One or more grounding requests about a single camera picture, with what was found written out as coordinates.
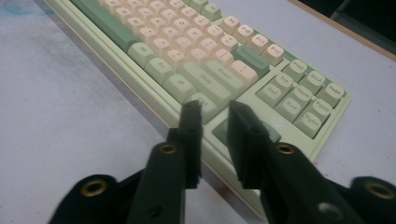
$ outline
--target table surface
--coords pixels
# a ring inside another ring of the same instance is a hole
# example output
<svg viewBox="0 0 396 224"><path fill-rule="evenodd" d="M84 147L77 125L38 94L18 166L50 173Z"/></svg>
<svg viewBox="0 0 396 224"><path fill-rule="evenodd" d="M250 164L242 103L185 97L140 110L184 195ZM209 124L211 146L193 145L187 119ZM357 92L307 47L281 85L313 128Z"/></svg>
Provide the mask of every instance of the table surface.
<svg viewBox="0 0 396 224"><path fill-rule="evenodd" d="M396 62L283 0L216 0L350 90L315 165L396 185ZM166 127L42 0L0 0L0 223L46 223L81 178L139 171ZM186 223L262 223L207 170Z"/></svg>

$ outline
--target keyboard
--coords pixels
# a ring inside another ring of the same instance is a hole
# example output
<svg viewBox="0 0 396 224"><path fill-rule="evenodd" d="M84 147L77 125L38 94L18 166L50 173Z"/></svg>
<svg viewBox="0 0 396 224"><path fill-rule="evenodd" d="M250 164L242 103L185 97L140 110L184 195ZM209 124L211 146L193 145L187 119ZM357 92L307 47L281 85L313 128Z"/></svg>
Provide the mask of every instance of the keyboard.
<svg viewBox="0 0 396 224"><path fill-rule="evenodd" d="M271 139L313 160L350 93L248 21L207 0L46 0L163 122L202 106L203 162L259 217L257 190L242 189L226 147L228 103L249 105Z"/></svg>

